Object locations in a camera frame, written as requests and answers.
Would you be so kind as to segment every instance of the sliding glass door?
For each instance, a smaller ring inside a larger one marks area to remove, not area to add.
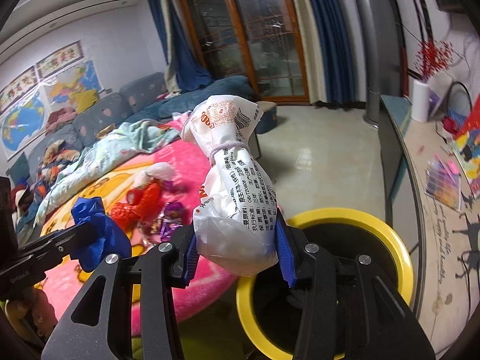
[[[308,102],[291,0],[181,0],[200,62],[214,78],[242,74],[265,100]]]

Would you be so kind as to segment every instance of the yellow trash can rim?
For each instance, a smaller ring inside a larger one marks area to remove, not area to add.
[[[320,208],[298,214],[288,224],[299,229],[322,223],[343,223],[360,227],[377,237],[388,249],[397,270],[397,289],[407,304],[413,294],[413,267],[410,255],[400,237],[385,222],[366,212],[350,208]],[[273,360],[291,360],[292,354],[277,347],[263,334],[255,317],[253,296],[255,277],[241,277],[237,285],[237,312],[250,341]]]

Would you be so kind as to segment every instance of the vase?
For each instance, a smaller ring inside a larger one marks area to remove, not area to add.
[[[430,87],[428,84],[414,80],[412,93],[412,119],[425,123],[430,108]]]

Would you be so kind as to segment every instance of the metal screw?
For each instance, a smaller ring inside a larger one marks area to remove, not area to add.
[[[105,257],[105,262],[107,264],[115,264],[119,260],[119,255],[118,254],[109,254],[107,257]]]
[[[317,244],[307,244],[305,250],[309,253],[316,253],[320,250]]]
[[[361,254],[358,256],[358,261],[360,261],[360,264],[368,265],[371,263],[371,258],[370,256],[367,256],[366,254]]]
[[[164,243],[158,245],[158,250],[162,251],[162,252],[171,251],[172,247],[173,247],[173,245],[171,243],[164,242]]]

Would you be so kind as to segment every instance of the beige floor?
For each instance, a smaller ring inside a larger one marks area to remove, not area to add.
[[[274,183],[285,218],[321,207],[348,207],[384,220],[377,130],[364,110],[279,106],[278,126],[259,135],[259,163]]]

